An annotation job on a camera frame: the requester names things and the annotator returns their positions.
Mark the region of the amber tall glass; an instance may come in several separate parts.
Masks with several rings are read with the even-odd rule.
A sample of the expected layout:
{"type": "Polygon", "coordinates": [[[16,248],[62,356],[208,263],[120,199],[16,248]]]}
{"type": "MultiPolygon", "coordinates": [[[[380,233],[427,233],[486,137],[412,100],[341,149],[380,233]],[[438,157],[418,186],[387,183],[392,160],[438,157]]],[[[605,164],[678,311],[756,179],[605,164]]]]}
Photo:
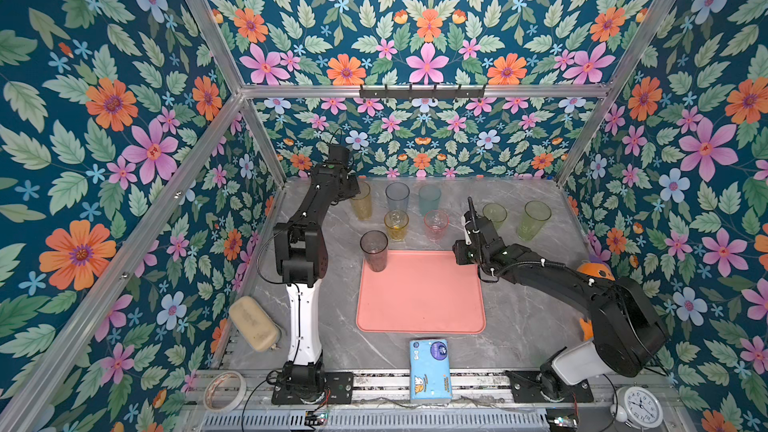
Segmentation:
{"type": "Polygon", "coordinates": [[[360,221],[367,221],[373,215],[372,192],[370,185],[359,181],[359,193],[351,198],[352,209],[360,221]]]}

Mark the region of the blue-grey tall glass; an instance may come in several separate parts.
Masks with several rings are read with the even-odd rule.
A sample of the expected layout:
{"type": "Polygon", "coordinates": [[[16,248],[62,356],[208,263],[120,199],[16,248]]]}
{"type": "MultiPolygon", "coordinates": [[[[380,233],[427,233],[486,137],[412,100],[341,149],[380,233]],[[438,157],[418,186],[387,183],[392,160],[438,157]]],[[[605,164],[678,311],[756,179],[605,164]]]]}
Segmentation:
{"type": "Polygon", "coordinates": [[[389,211],[407,212],[410,198],[410,188],[403,182],[392,182],[385,189],[389,211]]]}

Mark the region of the dark grey tall glass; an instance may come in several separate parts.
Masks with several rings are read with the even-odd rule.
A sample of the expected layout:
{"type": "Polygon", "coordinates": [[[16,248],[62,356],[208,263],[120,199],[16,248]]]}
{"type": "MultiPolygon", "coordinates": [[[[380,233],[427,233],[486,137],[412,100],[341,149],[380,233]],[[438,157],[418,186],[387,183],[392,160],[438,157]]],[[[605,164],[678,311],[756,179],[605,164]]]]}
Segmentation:
{"type": "Polygon", "coordinates": [[[382,272],[387,267],[389,240],[385,232],[371,230],[360,239],[364,262],[373,272],[382,272]]]}

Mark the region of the pink plastic tray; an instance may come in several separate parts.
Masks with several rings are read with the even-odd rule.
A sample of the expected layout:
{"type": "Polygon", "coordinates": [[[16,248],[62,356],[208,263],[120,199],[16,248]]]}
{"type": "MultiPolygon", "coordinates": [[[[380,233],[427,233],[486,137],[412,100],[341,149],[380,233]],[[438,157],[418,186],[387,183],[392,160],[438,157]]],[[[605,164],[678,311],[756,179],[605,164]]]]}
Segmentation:
{"type": "Polygon", "coordinates": [[[364,332],[479,334],[486,327],[477,266],[450,251],[392,250],[387,267],[362,267],[357,326],[364,332]]]}

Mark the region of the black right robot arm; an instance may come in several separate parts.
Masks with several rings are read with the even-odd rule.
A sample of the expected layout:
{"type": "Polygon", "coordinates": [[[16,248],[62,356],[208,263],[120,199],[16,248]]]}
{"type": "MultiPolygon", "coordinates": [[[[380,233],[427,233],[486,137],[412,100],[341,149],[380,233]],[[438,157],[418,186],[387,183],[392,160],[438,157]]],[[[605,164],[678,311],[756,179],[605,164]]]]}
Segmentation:
{"type": "Polygon", "coordinates": [[[665,346],[667,327],[636,281],[614,277],[603,263],[573,269],[524,245],[507,244],[473,200],[467,202],[464,237],[452,246],[457,264],[476,266],[483,282],[538,290],[581,312],[591,324],[590,338],[540,366],[536,385],[548,399],[558,400],[568,387],[610,372],[635,377],[665,346]]]}

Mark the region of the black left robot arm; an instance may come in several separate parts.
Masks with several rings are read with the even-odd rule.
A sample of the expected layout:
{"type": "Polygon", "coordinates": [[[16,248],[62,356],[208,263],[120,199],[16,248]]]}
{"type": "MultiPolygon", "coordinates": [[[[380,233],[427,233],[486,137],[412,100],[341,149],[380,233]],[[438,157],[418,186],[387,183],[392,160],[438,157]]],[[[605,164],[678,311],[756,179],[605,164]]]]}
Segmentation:
{"type": "Polygon", "coordinates": [[[290,349],[283,367],[291,385],[324,383],[318,295],[329,264],[322,224],[329,209],[360,192],[349,165],[351,151],[331,145],[310,170],[310,185],[296,212],[275,227],[275,262],[290,305],[290,349]]]}

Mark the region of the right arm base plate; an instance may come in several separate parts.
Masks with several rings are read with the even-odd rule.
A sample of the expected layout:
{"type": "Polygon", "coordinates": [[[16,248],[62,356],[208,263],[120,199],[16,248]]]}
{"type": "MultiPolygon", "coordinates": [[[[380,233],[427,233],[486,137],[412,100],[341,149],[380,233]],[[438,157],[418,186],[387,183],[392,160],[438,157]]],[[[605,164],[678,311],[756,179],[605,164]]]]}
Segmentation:
{"type": "Polygon", "coordinates": [[[587,380],[568,385],[553,373],[538,370],[505,370],[515,403],[593,403],[594,395],[587,380]]]}

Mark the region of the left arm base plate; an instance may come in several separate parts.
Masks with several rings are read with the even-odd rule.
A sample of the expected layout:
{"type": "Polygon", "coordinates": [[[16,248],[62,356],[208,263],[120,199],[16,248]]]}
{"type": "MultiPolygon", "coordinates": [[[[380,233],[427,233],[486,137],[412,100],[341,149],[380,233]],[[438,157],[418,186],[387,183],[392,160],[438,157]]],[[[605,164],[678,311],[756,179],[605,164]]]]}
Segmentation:
{"type": "Polygon", "coordinates": [[[278,378],[274,386],[272,405],[321,404],[349,405],[352,402],[355,376],[352,372],[311,372],[299,371],[288,378],[278,378]]]}

